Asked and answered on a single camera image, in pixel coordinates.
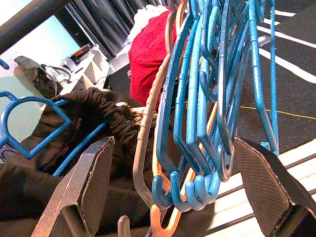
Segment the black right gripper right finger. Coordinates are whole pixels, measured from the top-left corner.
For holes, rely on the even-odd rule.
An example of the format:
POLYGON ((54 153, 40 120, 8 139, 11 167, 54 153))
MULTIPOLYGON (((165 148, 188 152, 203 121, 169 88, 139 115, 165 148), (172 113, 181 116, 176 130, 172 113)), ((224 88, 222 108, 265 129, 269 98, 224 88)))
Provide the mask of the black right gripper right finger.
POLYGON ((234 140, 248 201, 265 237, 316 237, 316 201, 263 146, 234 140))

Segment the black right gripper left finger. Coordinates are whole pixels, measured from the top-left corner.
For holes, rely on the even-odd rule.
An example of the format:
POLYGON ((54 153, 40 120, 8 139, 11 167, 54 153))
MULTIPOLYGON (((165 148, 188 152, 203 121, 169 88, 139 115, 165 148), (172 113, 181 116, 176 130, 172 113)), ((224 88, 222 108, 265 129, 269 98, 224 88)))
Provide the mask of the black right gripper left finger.
POLYGON ((95 237, 106 203, 115 140, 91 144, 55 188, 31 237, 95 237))

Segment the black garment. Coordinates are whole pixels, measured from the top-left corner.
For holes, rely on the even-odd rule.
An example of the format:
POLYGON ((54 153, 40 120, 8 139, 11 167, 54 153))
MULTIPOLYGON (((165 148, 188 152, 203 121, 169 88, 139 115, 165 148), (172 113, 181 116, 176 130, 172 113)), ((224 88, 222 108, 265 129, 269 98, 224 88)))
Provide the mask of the black garment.
POLYGON ((132 235, 143 237, 150 224, 149 208, 137 194, 132 167, 139 125, 131 111, 139 103, 113 91, 90 88, 56 96, 68 100, 62 106, 72 124, 34 158, 8 153, 0 163, 0 237, 30 237, 61 177, 54 171, 67 155, 99 124, 108 125, 97 139, 114 136, 115 146, 109 190, 97 232, 118 237, 117 222, 126 215, 132 235))

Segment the grey brown plastic hanger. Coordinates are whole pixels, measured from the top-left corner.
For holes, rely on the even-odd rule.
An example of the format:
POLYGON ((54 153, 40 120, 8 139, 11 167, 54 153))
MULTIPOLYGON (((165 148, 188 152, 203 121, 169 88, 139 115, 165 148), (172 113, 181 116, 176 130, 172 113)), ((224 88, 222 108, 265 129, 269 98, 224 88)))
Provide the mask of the grey brown plastic hanger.
POLYGON ((169 60, 171 57, 171 53, 173 50, 173 40, 172 40, 172 31, 173 31, 173 24, 176 19, 177 9, 175 7, 174 0, 167 0, 168 5, 170 7, 170 13, 166 20, 165 25, 165 33, 164 33, 164 40, 165 40, 165 49, 166 49, 166 56, 160 65, 158 72, 156 74, 155 80, 151 87, 149 97, 146 101, 146 106, 143 110, 141 121, 140 121, 140 130, 137 135, 137 144, 136 144, 136 151, 134 156, 134 163, 133 163, 133 183, 135 190, 137 191, 138 195, 144 201, 148 208, 151 208, 154 205, 153 195, 150 189, 147 187, 144 178, 144 164, 146 158, 146 150, 148 144, 148 138, 150 134, 150 129, 152 125, 152 119, 155 112, 155 106, 158 100, 158 96, 160 90, 162 88, 162 84, 164 82, 169 60))

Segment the white shelf unit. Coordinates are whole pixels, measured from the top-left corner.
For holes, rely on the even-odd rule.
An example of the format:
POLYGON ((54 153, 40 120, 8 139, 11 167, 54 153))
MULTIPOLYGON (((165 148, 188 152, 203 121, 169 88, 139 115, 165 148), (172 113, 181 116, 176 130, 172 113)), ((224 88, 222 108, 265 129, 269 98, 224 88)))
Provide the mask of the white shelf unit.
POLYGON ((91 87, 104 89, 110 64, 100 51, 99 45, 93 45, 78 64, 68 57, 62 61, 61 65, 69 69, 71 75, 69 81, 63 84, 61 95, 72 91, 88 90, 91 87))

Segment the black digital clock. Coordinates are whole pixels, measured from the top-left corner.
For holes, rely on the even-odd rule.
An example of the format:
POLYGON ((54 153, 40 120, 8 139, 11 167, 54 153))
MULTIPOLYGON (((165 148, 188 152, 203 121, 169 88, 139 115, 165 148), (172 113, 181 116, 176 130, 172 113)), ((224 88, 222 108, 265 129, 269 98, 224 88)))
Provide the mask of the black digital clock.
POLYGON ((91 50, 92 46, 90 44, 86 44, 74 52, 70 58, 74 61, 75 64, 78 64, 80 60, 91 50))

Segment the red cloth cover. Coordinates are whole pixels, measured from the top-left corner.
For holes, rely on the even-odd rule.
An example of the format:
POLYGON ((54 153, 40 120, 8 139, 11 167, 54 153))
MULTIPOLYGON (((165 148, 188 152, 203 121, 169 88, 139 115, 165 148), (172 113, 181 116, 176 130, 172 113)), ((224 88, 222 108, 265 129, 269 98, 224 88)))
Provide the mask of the red cloth cover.
POLYGON ((168 9, 149 20, 148 24, 135 37, 129 50, 131 70, 130 98, 137 107, 144 107, 156 74, 167 56, 165 29, 168 9))

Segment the dark pleated curtain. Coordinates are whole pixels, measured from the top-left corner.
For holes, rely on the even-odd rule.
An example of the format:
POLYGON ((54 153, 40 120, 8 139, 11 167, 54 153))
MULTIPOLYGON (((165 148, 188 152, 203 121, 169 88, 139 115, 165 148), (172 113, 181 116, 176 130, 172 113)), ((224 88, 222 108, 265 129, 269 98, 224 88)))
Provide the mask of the dark pleated curtain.
POLYGON ((71 0, 55 14, 75 42, 99 45, 108 60, 122 50, 139 9, 168 6, 168 0, 71 0))

